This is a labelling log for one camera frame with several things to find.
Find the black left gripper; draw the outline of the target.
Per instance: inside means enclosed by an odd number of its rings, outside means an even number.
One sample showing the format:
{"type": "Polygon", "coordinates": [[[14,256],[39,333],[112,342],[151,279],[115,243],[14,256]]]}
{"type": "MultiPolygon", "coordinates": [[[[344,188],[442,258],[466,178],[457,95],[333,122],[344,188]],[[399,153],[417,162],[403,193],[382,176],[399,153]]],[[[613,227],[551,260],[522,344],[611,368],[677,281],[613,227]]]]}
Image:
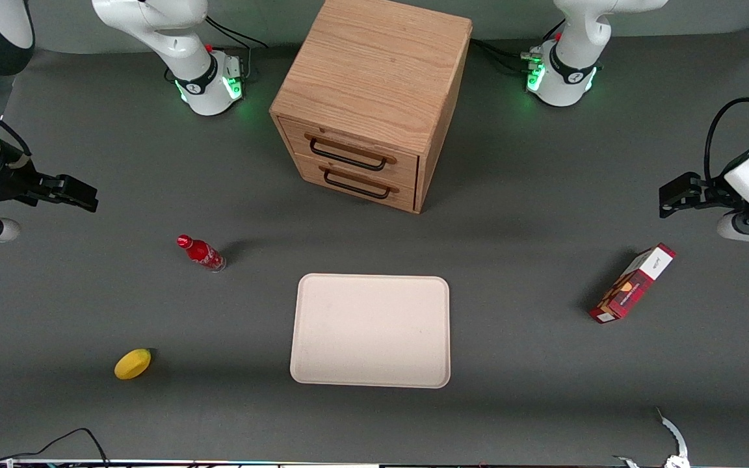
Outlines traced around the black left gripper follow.
{"type": "Polygon", "coordinates": [[[723,177],[704,180],[698,173],[685,172],[674,179],[674,186],[658,189],[660,219],[686,209],[716,207],[741,210],[741,196],[723,177]]]}

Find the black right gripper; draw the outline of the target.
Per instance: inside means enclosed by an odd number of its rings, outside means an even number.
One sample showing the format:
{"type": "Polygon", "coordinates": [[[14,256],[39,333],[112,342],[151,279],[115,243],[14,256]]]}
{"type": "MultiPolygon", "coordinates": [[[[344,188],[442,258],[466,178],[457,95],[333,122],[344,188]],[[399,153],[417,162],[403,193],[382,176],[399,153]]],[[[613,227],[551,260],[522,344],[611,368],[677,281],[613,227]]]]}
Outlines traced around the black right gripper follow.
{"type": "Polygon", "coordinates": [[[27,161],[20,168],[0,169],[0,202],[16,201],[30,207],[41,202],[74,205],[89,213],[98,209],[98,190],[70,175],[60,174],[56,178],[39,172],[33,161],[27,161]],[[54,187],[62,190],[62,199],[54,192],[54,187]]]}

